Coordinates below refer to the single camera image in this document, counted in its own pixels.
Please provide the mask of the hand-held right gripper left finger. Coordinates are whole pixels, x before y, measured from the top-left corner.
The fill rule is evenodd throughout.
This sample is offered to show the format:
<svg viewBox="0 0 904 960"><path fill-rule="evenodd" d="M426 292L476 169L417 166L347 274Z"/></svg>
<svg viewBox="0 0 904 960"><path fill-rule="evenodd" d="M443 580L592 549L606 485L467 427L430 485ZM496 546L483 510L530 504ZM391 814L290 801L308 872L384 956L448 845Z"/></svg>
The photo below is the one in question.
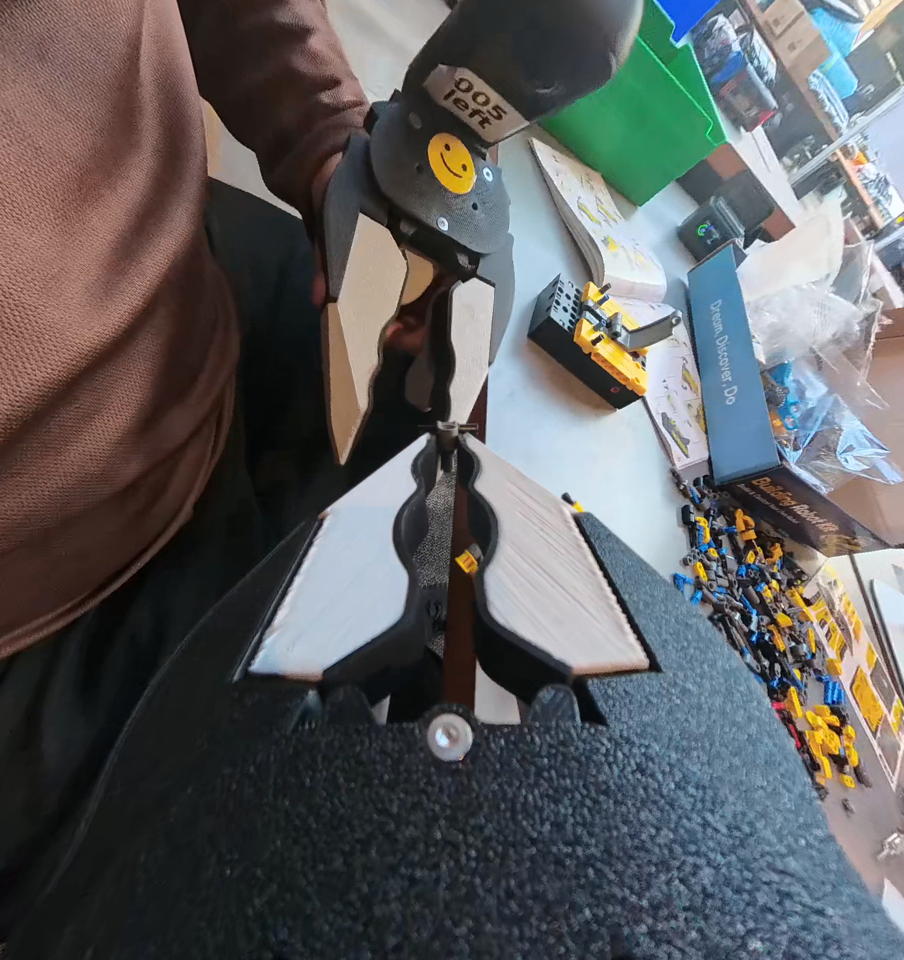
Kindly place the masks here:
<svg viewBox="0 0 904 960"><path fill-rule="evenodd" d="M247 671L328 696L388 699L424 653L430 620L415 553L428 531L435 437L424 434L319 516L264 622Z"/></svg>

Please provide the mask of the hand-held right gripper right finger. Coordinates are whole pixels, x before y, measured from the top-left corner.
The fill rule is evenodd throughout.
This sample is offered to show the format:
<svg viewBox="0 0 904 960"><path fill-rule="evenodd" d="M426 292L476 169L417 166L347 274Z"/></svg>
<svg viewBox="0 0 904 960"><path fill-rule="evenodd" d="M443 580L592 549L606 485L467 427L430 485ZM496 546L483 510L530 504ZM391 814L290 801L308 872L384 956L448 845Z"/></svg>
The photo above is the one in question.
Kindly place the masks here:
<svg viewBox="0 0 904 960"><path fill-rule="evenodd" d="M649 671L654 660L586 536L585 516L478 439L459 441L482 671L530 705L543 688Z"/></svg>

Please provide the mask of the small grey black pin connector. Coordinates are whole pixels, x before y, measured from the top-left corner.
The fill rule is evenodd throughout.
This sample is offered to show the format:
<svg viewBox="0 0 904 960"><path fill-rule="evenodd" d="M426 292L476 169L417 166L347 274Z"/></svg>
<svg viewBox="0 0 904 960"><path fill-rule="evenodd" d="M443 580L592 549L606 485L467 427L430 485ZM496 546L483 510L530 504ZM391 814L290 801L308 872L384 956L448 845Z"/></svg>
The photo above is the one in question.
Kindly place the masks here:
<svg viewBox="0 0 904 960"><path fill-rule="evenodd" d="M477 436L484 428L478 422L446 420L420 424L418 429L434 439L437 467L442 474L448 474L456 466L462 438L470 435Z"/></svg>

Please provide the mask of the person's left forearm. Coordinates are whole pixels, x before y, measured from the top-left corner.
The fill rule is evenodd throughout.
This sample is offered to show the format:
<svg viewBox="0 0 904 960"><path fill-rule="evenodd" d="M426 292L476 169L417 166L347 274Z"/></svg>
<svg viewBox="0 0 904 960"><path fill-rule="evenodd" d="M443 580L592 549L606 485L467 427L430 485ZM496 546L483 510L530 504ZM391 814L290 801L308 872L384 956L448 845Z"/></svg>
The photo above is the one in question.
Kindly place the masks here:
<svg viewBox="0 0 904 960"><path fill-rule="evenodd" d="M309 230L371 105L321 1L178 2L197 89Z"/></svg>

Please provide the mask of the grey desk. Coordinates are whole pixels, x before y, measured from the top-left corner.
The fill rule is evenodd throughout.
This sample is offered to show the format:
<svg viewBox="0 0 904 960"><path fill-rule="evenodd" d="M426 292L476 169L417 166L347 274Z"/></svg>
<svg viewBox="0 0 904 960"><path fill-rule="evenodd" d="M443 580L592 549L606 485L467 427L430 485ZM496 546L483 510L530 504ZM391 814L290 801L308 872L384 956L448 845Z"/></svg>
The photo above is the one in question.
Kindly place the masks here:
<svg viewBox="0 0 904 960"><path fill-rule="evenodd" d="M583 255L546 185L533 126L498 150L510 197L515 299L490 369L485 442L611 531L616 584L664 633L650 677L592 683L607 726L548 726L529 795L508 819L518 846L475 817L504 906L525 921L470 955L593 958L904 958L904 934L827 825L782 725L746 669L664 575L682 547L671 462L641 402L614 411L527 337L534 302Z"/></svg>

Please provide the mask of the person's left hand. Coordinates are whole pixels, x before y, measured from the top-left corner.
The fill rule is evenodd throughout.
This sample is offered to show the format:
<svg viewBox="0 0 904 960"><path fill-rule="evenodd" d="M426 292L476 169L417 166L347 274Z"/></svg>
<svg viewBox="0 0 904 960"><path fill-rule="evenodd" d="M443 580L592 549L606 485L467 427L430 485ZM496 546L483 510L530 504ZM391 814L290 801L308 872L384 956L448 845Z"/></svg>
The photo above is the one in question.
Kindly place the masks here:
<svg viewBox="0 0 904 960"><path fill-rule="evenodd" d="M381 354L421 354L430 341L435 310L444 298L445 294L442 292L422 294L415 301L401 305L396 316L383 328Z"/></svg>

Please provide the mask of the yellow black brick block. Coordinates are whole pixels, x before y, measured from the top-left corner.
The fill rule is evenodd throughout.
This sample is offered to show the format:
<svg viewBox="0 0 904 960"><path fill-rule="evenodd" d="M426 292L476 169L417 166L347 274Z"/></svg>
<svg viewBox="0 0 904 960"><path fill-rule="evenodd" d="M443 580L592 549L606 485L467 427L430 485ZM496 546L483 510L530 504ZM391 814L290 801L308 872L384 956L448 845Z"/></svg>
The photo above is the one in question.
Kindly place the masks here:
<svg viewBox="0 0 904 960"><path fill-rule="evenodd" d="M613 296L560 273L539 294L528 336L614 409L645 398L651 350L675 334L683 312L667 303Z"/></svg>

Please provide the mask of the thick instruction booklet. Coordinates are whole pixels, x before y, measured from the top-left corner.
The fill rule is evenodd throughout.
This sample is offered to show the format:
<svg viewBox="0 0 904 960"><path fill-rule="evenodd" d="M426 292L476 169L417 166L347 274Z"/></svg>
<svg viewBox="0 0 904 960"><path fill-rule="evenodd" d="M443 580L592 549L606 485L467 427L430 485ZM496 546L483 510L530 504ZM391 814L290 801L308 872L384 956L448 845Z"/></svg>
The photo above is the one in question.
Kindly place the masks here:
<svg viewBox="0 0 904 960"><path fill-rule="evenodd" d="M663 304L665 270L627 224L602 175L539 138L528 144L591 282L616 298Z"/></svg>

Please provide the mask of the green plastic bin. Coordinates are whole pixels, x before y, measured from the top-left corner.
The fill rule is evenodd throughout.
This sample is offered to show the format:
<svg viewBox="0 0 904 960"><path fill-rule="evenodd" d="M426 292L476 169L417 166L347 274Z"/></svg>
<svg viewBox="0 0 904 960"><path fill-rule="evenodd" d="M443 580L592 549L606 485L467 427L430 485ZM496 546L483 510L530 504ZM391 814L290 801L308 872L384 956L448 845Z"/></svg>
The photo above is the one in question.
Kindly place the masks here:
<svg viewBox="0 0 904 960"><path fill-rule="evenodd" d="M659 2L645 2L638 38L601 89L539 121L619 194L644 205L729 144L693 47L676 42Z"/></svg>

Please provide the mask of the pile of small brick parts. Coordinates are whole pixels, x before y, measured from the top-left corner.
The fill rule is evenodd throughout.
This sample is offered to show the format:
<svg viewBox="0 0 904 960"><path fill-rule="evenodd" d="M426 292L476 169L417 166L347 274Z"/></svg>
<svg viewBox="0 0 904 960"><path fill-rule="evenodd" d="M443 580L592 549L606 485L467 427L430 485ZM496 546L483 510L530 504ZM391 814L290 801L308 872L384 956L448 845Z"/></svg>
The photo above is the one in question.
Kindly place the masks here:
<svg viewBox="0 0 904 960"><path fill-rule="evenodd" d="M806 571L784 540L710 476L670 469L687 539L674 587L738 655L792 740L818 798L873 782L857 749L846 694L829 666L823 618L806 599Z"/></svg>

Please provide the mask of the open cardboard kit box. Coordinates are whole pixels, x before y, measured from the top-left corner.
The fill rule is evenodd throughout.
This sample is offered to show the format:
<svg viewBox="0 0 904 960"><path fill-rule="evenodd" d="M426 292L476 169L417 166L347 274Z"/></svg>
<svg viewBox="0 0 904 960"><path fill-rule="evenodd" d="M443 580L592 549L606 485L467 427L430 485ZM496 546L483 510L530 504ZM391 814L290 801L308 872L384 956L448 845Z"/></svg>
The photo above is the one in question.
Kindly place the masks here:
<svg viewBox="0 0 904 960"><path fill-rule="evenodd" d="M824 556L904 549L904 479L893 486L853 479L824 494L782 459L736 274L745 259L732 241L687 277L713 480L754 519ZM892 310L878 333L868 381L888 407L862 419L904 474L904 308Z"/></svg>

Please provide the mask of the blue plastic bin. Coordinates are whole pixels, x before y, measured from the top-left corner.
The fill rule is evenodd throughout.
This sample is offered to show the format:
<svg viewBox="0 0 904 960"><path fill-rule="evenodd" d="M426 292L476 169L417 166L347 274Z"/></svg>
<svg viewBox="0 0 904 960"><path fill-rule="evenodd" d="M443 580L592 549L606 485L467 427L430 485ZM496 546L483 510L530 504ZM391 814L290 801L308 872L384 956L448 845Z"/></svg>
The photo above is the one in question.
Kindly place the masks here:
<svg viewBox="0 0 904 960"><path fill-rule="evenodd" d="M703 22L714 16L721 1L656 1L672 22L672 40L679 44Z"/></svg>

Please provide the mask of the black tool case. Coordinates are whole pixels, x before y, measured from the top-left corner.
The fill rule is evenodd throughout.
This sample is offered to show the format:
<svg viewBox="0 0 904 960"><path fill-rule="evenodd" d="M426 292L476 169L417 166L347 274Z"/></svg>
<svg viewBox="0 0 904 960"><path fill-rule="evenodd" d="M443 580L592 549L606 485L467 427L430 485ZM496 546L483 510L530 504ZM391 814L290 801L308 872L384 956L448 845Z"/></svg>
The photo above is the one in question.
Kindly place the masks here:
<svg viewBox="0 0 904 960"><path fill-rule="evenodd" d="M690 36L713 99L731 123L753 133L776 116L778 66L756 30L737 31L730 18L717 14Z"/></svg>

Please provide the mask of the yellow sticker sheet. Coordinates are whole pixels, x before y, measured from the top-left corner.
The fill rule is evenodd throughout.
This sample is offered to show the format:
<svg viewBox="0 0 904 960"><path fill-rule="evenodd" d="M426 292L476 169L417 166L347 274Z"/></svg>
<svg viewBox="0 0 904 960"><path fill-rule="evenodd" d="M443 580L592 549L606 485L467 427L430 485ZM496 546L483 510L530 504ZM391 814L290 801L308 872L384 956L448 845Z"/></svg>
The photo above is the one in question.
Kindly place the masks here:
<svg viewBox="0 0 904 960"><path fill-rule="evenodd" d="M904 759L904 701L867 628L865 603L850 592L852 583L851 573L826 560L802 596L821 644L825 675L839 684L845 710L862 725L878 768L897 788Z"/></svg>

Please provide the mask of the crumpled clear plastic bags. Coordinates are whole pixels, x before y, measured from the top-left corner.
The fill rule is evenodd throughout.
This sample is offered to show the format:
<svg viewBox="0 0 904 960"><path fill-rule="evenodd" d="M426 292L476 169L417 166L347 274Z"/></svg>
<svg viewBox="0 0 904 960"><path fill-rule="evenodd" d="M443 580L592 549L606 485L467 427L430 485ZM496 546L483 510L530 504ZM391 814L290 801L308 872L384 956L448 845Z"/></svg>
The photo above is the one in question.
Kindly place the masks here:
<svg viewBox="0 0 904 960"><path fill-rule="evenodd" d="M770 427L780 459L822 495L863 479L904 477L871 422L888 403L869 383L882 303L869 290L874 244L845 246L834 279L746 300Z"/></svg>

